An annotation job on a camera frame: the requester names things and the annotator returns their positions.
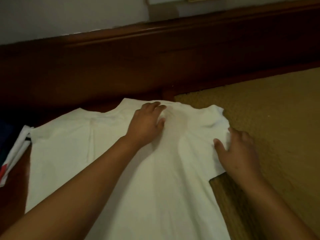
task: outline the hand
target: hand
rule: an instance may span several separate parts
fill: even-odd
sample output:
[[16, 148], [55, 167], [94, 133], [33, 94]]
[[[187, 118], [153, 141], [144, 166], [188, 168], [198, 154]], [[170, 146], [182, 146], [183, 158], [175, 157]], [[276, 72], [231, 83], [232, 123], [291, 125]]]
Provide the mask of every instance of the hand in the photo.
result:
[[134, 113], [125, 137], [139, 148], [149, 144], [165, 126], [165, 118], [158, 122], [159, 115], [164, 109], [166, 106], [160, 105], [160, 102], [142, 105], [141, 109]]
[[214, 139], [214, 148], [219, 161], [229, 176], [242, 188], [249, 187], [263, 179], [258, 154], [252, 137], [243, 131], [228, 129], [231, 145], [226, 151], [221, 141]]

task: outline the person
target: person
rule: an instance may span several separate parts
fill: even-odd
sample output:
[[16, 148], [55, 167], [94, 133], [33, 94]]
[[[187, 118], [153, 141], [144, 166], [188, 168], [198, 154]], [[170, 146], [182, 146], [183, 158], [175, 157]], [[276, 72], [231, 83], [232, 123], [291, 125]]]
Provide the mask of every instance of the person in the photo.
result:
[[[130, 160], [162, 132], [165, 119], [158, 121], [158, 117], [165, 108], [159, 102], [142, 105], [134, 113], [125, 136], [25, 214], [4, 232], [0, 240], [83, 239]], [[318, 239], [262, 176], [249, 134], [232, 128], [229, 131], [229, 150], [218, 139], [213, 141], [219, 161], [245, 192], [267, 238]]]

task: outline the person's left arm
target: person's left arm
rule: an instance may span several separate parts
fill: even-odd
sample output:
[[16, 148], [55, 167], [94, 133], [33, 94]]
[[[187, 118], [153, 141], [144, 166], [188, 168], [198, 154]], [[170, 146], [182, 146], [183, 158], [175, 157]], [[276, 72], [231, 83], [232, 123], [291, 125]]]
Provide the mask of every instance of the person's left arm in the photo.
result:
[[144, 104], [134, 113], [125, 136], [25, 214], [0, 240], [83, 239], [128, 163], [161, 133], [165, 120], [158, 117], [165, 108], [159, 102]]

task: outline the beige mat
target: beige mat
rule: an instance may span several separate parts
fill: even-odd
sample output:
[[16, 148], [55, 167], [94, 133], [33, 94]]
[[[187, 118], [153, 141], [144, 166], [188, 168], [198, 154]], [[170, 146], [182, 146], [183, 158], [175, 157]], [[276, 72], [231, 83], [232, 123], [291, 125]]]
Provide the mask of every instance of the beige mat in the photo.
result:
[[[194, 108], [216, 104], [250, 133], [262, 171], [320, 236], [320, 68], [175, 97]], [[223, 174], [210, 181], [232, 239], [263, 239], [242, 191]]]

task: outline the t-shirt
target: t-shirt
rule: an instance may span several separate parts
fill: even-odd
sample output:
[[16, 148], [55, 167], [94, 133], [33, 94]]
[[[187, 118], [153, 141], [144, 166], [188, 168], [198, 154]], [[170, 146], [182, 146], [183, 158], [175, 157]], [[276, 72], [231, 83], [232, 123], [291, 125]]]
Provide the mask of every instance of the t-shirt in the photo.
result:
[[[130, 161], [86, 239], [230, 239], [209, 185], [224, 172], [213, 146], [214, 138], [227, 145], [223, 109], [160, 102], [162, 134]], [[106, 113], [79, 108], [33, 129], [26, 212], [124, 136], [144, 103], [125, 98]]]

